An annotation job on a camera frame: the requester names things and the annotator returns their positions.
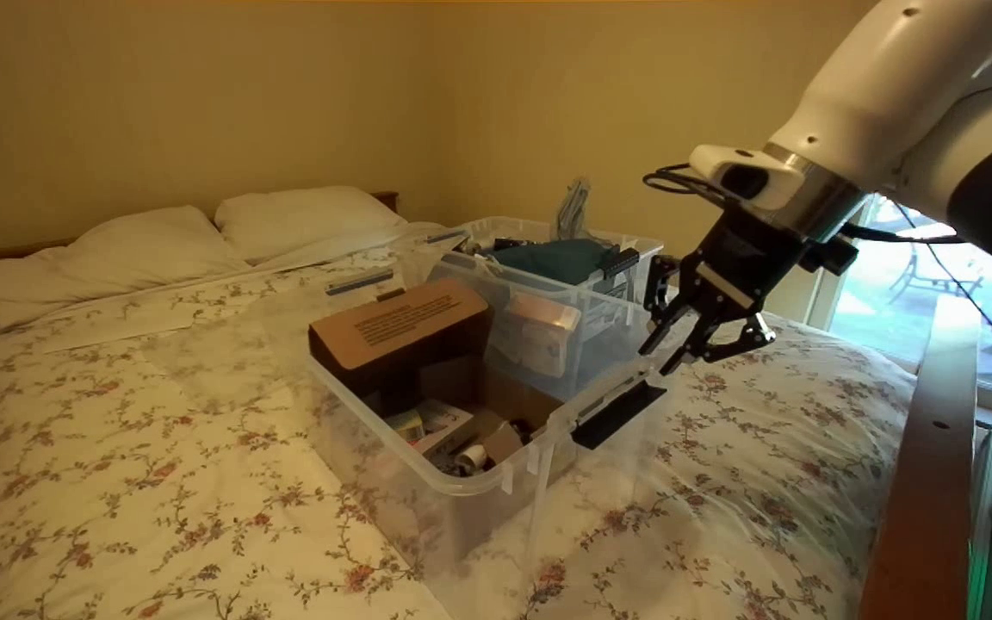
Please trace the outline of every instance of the plastic storage bin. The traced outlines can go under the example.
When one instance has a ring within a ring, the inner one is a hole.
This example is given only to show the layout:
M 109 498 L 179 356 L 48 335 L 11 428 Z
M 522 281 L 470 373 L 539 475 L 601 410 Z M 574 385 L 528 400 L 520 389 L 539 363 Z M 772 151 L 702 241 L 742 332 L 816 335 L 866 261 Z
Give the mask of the plastic storage bin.
M 555 223 L 516 221 L 516 216 L 482 216 L 482 221 L 459 223 L 453 231 L 465 233 L 465 241 L 459 245 L 465 253 L 491 253 L 499 241 L 528 241 L 528 245 L 555 241 Z M 601 245 L 630 249 L 638 253 L 638 261 L 612 279 L 601 279 L 594 272 L 577 287 L 641 302 L 648 266 L 664 245 L 655 239 L 634 239 L 634 233 L 617 233 L 617 231 L 590 231 L 590 239 Z
M 313 379 L 334 393 L 313 410 L 315 456 L 360 498 L 360 513 L 392 542 L 408 570 L 432 589 L 446 618 L 522 618 L 535 582 L 535 520 L 555 475 L 574 464 L 586 448 L 570 430 L 612 408 L 630 385 L 655 382 L 638 359 L 648 315 L 586 287 L 556 287 L 522 272 L 488 272 L 482 261 L 445 258 L 429 279 L 459 279 L 482 294 L 491 309 L 484 365 L 555 400 L 546 423 L 508 458 L 468 478 L 439 471 L 399 430 L 358 400 L 336 376 L 313 365 Z M 538 335 L 516 322 L 516 299 L 556 302 L 582 322 L 550 359 L 522 356 Z M 516 610 L 484 606 L 484 593 L 513 593 Z

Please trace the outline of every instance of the white pillow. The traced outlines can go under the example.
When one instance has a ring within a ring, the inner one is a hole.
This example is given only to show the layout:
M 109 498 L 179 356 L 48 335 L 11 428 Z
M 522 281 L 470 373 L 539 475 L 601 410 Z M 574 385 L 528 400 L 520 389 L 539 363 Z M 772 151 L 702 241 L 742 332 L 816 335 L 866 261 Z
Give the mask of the white pillow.
M 306 245 L 399 233 L 401 216 L 358 187 L 313 187 L 230 195 L 214 214 L 221 233 L 249 258 L 268 261 Z
M 249 261 L 197 208 L 113 216 L 64 249 L 0 258 L 0 332 L 64 302 L 230 272 Z

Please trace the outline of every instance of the bed sheet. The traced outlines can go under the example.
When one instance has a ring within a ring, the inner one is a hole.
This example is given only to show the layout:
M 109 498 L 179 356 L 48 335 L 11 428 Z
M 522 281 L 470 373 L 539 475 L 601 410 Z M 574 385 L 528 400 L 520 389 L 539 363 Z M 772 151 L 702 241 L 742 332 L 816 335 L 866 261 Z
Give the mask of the bed sheet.
M 306 448 L 315 408 L 339 404 L 320 385 L 310 410 L 262 322 L 292 294 L 326 315 L 323 281 L 382 266 L 99 299 L 0 335 L 0 618 L 439 618 L 360 488 Z M 909 389 L 791 323 L 690 365 L 655 420 L 550 486 L 530 618 L 853 618 Z M 625 471 L 638 488 L 609 493 Z M 474 571 L 502 565 L 494 535 Z

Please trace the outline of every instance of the beige wall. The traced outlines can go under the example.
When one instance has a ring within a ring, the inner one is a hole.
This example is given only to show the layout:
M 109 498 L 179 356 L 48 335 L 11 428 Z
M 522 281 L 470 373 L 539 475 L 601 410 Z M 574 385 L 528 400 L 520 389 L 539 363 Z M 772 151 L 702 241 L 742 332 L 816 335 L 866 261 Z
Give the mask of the beige wall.
M 426 29 L 407 8 L 0 0 L 0 249 L 304 183 L 432 202 Z
M 550 216 L 590 175 L 590 223 L 690 253 L 716 211 L 641 187 L 692 145 L 760 145 L 866 0 L 671 0 L 439 12 L 450 214 Z M 803 317 L 808 277 L 769 306 Z

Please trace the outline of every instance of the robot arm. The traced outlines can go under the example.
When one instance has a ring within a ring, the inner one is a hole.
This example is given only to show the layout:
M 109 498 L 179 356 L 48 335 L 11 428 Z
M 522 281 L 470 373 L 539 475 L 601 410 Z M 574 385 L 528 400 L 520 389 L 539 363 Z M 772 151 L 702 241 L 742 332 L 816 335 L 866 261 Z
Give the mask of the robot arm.
M 644 353 L 682 315 L 698 315 L 664 373 L 772 341 L 756 317 L 763 297 L 791 266 L 842 272 L 853 253 L 837 233 L 866 193 L 911 202 L 992 253 L 992 0 L 882 0 L 760 151 L 702 145 L 648 183 L 724 208 L 671 266 L 675 299 L 655 309 Z M 734 322 L 740 338 L 713 343 Z

